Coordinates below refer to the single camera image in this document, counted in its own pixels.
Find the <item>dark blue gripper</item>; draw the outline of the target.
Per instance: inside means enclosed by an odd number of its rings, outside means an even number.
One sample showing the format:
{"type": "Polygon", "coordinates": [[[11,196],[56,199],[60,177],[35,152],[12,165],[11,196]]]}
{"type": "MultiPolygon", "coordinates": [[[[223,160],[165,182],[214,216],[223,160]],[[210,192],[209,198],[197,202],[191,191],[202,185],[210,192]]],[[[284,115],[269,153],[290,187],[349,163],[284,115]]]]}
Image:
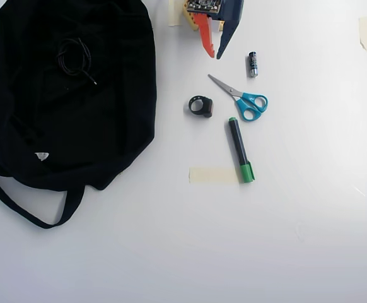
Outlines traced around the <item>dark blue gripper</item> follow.
{"type": "MultiPolygon", "coordinates": [[[[231,38],[233,37],[242,17],[244,0],[222,0],[217,20],[225,21],[221,34],[220,45],[216,58],[221,59],[231,38]]],[[[207,54],[214,58],[214,46],[212,41],[212,18],[204,14],[194,14],[194,21],[199,27],[202,46],[207,54]]]]}

